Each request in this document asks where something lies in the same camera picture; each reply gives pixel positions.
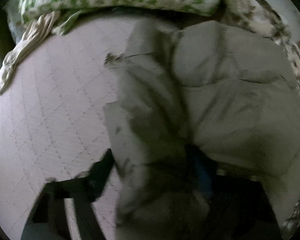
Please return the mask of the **grey-green puffer jacket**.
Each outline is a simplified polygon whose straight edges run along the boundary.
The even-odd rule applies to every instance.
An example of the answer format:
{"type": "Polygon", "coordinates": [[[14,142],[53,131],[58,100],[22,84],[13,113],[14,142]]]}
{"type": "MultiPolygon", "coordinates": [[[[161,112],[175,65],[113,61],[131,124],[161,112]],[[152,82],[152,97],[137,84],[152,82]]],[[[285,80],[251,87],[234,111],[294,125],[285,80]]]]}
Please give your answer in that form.
{"type": "Polygon", "coordinates": [[[255,173],[281,228],[300,196],[300,97],[278,45],[216,21],[166,32],[144,20],[108,66],[116,239],[166,239],[168,194],[150,165],[200,154],[255,173]]]}

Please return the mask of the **beige crumpled cloth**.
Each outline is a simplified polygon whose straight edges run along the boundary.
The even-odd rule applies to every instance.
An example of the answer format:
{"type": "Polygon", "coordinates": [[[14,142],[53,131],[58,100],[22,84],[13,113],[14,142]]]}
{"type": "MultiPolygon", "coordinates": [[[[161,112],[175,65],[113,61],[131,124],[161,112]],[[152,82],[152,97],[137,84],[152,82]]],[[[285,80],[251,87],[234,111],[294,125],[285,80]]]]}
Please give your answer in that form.
{"type": "Polygon", "coordinates": [[[49,34],[64,35],[73,26],[81,14],[87,10],[69,10],[64,15],[60,11],[42,14],[36,20],[31,20],[23,33],[21,40],[9,51],[1,67],[0,95],[10,85],[13,74],[21,61],[38,47],[49,34]]]}

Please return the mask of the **floral leaf print blanket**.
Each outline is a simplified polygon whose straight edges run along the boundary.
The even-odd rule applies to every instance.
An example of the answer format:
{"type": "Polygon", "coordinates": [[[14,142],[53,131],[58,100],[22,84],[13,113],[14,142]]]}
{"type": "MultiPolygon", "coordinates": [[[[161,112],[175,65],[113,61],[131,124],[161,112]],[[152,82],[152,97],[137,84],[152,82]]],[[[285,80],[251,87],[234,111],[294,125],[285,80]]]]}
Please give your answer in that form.
{"type": "Polygon", "coordinates": [[[266,0],[224,0],[224,23],[268,38],[284,51],[300,95],[300,45],[292,39],[288,22],[266,0]]]}

